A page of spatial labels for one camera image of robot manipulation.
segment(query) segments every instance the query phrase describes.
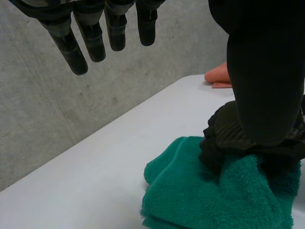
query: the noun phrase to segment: orange towel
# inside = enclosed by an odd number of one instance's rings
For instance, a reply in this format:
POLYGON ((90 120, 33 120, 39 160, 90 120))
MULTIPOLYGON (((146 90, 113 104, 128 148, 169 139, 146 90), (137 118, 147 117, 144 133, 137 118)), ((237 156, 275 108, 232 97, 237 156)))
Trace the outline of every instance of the orange towel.
POLYGON ((227 70, 227 62, 208 71, 204 79, 208 83, 213 83, 212 88, 231 88, 231 81, 227 70))

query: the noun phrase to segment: folded towel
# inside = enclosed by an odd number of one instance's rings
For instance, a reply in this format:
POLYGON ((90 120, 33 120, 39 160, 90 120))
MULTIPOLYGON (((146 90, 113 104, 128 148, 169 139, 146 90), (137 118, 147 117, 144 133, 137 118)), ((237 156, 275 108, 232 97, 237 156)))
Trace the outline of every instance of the folded towel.
POLYGON ((269 177, 255 155, 226 157, 220 176, 198 157, 201 137, 181 137, 148 163, 143 225, 152 229, 290 229, 300 163, 269 177))
POLYGON ((230 88, 230 87, 232 87, 228 69, 227 69, 227 62, 208 71, 204 75, 204 79, 208 83, 213 83, 212 88, 230 88))

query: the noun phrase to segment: concrete wall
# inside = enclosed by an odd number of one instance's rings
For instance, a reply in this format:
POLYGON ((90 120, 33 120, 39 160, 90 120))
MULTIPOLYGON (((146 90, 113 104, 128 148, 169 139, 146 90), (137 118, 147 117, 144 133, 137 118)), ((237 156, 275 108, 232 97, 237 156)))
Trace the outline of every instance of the concrete wall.
POLYGON ((72 147, 178 79, 225 61, 227 35, 207 0, 167 0, 159 10, 156 42, 140 44, 136 10, 127 15, 126 48, 88 61, 74 75, 47 31, 8 0, 0 1, 0 190, 72 147))

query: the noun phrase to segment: white table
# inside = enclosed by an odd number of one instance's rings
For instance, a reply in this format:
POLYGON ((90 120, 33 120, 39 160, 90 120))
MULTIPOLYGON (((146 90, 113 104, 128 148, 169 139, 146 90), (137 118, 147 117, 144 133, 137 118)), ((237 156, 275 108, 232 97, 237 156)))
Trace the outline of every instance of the white table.
MULTIPOLYGON (((203 75, 177 81, 0 193, 0 229, 142 229, 143 170, 176 138, 203 135, 233 100, 203 75)), ((294 229, 305 225, 305 178, 294 229)))

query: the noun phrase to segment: green towel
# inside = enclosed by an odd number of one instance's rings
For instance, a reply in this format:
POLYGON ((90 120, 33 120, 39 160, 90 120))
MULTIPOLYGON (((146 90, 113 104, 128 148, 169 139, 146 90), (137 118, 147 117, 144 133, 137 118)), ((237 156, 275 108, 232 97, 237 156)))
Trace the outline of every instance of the green towel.
POLYGON ((255 155, 228 156, 216 177, 199 161, 201 137, 181 137, 148 163, 143 225, 152 229, 290 229, 300 163, 267 178, 255 155))

